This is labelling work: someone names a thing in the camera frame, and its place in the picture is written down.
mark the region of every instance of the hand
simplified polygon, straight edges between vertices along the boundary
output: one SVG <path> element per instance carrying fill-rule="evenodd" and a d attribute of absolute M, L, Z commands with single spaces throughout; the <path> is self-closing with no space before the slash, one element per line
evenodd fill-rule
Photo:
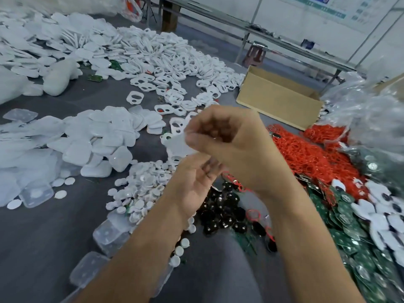
<path fill-rule="evenodd" d="M 164 189 L 163 197 L 177 202 L 189 219 L 205 200 L 223 165 L 209 155 L 196 153 L 183 158 Z"/>
<path fill-rule="evenodd" d="M 293 174 L 251 109 L 212 105 L 192 118 L 185 128 L 185 142 L 223 163 L 243 185 L 256 193 L 280 198 Z"/>

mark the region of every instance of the poster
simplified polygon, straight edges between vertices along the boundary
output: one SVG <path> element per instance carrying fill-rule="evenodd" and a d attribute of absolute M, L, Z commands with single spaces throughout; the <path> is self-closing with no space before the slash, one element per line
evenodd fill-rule
<path fill-rule="evenodd" d="M 397 0 L 281 0 L 362 33 L 370 33 Z"/>

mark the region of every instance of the right hand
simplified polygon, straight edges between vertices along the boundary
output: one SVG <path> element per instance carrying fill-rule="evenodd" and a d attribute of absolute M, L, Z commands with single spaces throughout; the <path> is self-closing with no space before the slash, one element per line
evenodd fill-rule
<path fill-rule="evenodd" d="M 185 142 L 224 164 L 240 183 L 259 195 L 282 198 L 295 182 L 257 112 L 212 105 L 184 130 Z"/>

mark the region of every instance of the wall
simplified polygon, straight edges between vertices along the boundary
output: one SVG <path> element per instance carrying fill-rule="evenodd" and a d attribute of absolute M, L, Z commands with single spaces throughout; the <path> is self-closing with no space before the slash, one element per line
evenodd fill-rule
<path fill-rule="evenodd" d="M 250 20 L 254 14 L 258 0 L 194 0 L 206 4 L 212 8 L 217 8 L 229 15 L 239 19 Z M 401 0 L 397 6 L 404 7 L 404 0 Z M 181 13 L 200 19 L 210 25 L 228 31 L 240 37 L 244 36 L 241 30 L 223 25 L 222 23 L 207 19 L 203 16 L 182 9 Z M 375 33 L 366 42 L 366 44 L 358 51 L 352 59 L 357 63 L 369 51 L 369 49 L 377 42 L 377 40 L 386 32 L 391 24 L 398 18 L 400 12 L 391 12 L 383 23 L 377 28 Z M 218 33 L 199 23 L 180 18 L 179 21 L 190 27 L 214 35 L 218 38 L 226 40 L 236 45 L 240 45 L 240 40 L 234 39 L 227 35 Z M 357 48 L 366 39 L 368 34 L 363 34 L 344 25 L 338 24 L 332 20 L 325 19 L 319 15 L 313 14 L 307 10 L 295 7 L 291 4 L 280 0 L 263 0 L 255 23 L 261 25 L 267 30 L 274 31 L 275 34 L 291 38 L 301 42 L 303 39 L 309 39 L 316 42 L 320 49 L 328 53 L 348 59 L 357 50 Z M 404 71 L 404 37 L 403 37 L 404 17 L 402 17 L 389 34 L 381 41 L 377 48 L 363 62 L 363 67 L 367 68 L 375 60 L 381 56 L 385 56 L 387 62 L 387 74 L 396 76 Z M 260 40 L 255 36 L 250 36 L 250 40 Z M 269 48 L 278 50 L 290 56 L 294 56 L 302 61 L 314 64 L 324 70 L 333 71 L 333 68 L 317 64 L 316 62 L 296 55 L 290 51 L 281 49 L 275 45 L 265 43 Z M 267 53 L 267 57 L 284 63 L 288 66 L 296 68 L 300 71 L 308 71 L 305 66 L 298 65 L 295 62 L 286 60 L 281 56 Z"/>

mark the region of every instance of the gray table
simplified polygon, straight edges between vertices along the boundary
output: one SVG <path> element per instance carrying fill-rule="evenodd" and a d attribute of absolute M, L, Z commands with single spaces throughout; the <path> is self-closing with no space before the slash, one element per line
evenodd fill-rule
<path fill-rule="evenodd" d="M 117 26 L 128 24 L 117 21 Z M 235 68 L 245 71 L 240 66 Z M 128 80 L 109 78 L 97 83 L 84 76 L 71 81 L 61 96 L 21 96 L 0 105 L 0 115 L 24 108 L 38 112 L 38 117 L 63 119 L 107 105 L 131 107 L 125 99 L 137 87 Z M 181 82 L 188 91 L 186 98 L 200 92 L 196 80 L 187 77 Z M 219 101 L 237 105 L 236 95 L 236 91 L 223 94 Z M 156 93 L 146 93 L 142 106 L 153 109 L 156 104 Z M 169 116 L 163 119 L 168 123 Z M 266 125 L 276 123 L 266 116 L 263 121 Z M 140 162 L 167 159 L 159 136 L 145 130 L 130 150 Z M 105 204 L 110 200 L 107 191 L 127 173 L 128 169 L 123 173 L 113 171 L 109 178 L 99 180 L 78 176 L 74 185 L 63 187 L 68 193 L 64 199 L 50 199 L 33 209 L 0 208 L 0 302 L 58 303 L 74 290 L 68 281 L 70 272 L 89 251 L 99 251 L 92 233 L 106 219 Z M 242 196 L 242 205 L 266 214 L 263 204 L 251 193 Z M 229 230 L 206 238 L 198 224 L 197 232 L 187 237 L 191 246 L 183 257 L 186 264 L 174 270 L 153 302 L 291 302 L 280 257 L 269 254 L 263 243 L 256 243 L 258 255 L 246 256 Z"/>

